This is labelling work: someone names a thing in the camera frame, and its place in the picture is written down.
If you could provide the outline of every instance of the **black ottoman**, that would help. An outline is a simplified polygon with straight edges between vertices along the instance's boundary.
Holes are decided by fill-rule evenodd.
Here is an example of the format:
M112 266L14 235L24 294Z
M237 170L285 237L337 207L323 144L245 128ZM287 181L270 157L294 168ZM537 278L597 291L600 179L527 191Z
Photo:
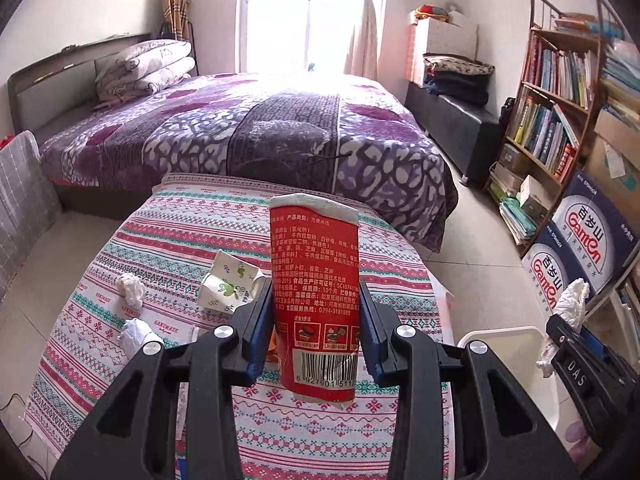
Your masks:
M498 119L446 95L432 95L409 83L404 106L462 173L460 182L484 186L504 132Z

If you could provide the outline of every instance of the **barcode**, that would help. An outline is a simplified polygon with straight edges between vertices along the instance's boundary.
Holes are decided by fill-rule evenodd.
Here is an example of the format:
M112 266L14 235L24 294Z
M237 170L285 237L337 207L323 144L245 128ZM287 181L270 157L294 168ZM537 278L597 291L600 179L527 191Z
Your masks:
M300 384L325 390L346 390L356 385L358 353L337 354L294 349L293 375Z

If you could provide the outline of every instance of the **silver screw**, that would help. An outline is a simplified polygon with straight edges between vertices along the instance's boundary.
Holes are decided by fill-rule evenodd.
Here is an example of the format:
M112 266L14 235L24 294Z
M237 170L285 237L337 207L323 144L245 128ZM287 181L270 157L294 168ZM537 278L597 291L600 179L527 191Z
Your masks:
M472 341L469 343L469 348L471 348L474 354L486 354L486 351L489 349L486 343L482 341Z
M411 325L400 325L398 328L396 328L396 333L400 337L409 339L410 337L413 337L415 335L415 328Z
M216 329L213 331L215 336L219 337L220 339L224 339L231 336L233 332L234 332L234 328L229 325L217 326Z
M142 351L146 355L156 355L161 348L162 345L158 341L151 341L142 347Z

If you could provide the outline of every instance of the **striped tablecloth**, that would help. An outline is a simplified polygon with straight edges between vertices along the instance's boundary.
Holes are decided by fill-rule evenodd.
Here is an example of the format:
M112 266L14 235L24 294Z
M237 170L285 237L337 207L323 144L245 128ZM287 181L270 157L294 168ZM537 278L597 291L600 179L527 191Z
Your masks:
M85 415L126 363L117 336L139 317L166 346L190 340L225 314L196 305L200 280L216 251L270 272L268 202L294 188L240 178L170 174L89 265L56 321L40 361L26 420L58 457ZM360 275L373 298L405 322L451 343L441 324L426 268L414 249L369 207L330 197L360 212ZM119 296L115 280L133 272L146 285L140 313ZM373 480L386 478L397 391L380 389L360 357L356 399L345 410L306 404L283 389L277 366L255 386L235 388L238 446L246 479ZM443 386L444 478L453 478L452 409ZM177 444L183 458L184 440Z

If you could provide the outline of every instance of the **bed frame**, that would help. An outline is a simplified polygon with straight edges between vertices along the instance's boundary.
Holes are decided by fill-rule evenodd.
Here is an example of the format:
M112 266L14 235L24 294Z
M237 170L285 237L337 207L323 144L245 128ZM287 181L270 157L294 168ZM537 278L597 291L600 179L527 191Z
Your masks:
M29 130L41 146L47 139L91 114L99 103L95 77L114 54L151 39L151 34L113 36L70 45L11 75L7 81L14 132ZM126 219L151 196L148 192L54 185L66 209Z

